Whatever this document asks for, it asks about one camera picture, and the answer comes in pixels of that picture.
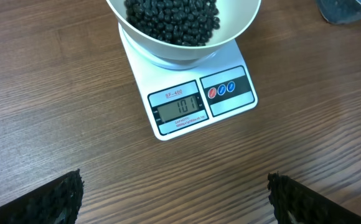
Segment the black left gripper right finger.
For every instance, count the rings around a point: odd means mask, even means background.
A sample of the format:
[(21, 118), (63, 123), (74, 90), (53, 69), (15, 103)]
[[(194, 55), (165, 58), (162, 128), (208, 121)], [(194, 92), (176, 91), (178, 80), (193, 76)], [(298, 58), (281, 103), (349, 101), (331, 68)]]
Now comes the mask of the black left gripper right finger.
[(361, 224), (361, 216), (286, 175), (268, 174), (268, 196), (278, 224)]

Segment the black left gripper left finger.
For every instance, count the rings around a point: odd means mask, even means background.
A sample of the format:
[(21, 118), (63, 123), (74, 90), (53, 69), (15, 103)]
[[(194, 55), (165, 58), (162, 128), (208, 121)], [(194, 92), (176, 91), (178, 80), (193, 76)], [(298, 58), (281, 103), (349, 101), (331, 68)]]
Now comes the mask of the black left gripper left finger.
[(0, 207), (0, 224), (75, 224), (84, 181), (74, 170)]

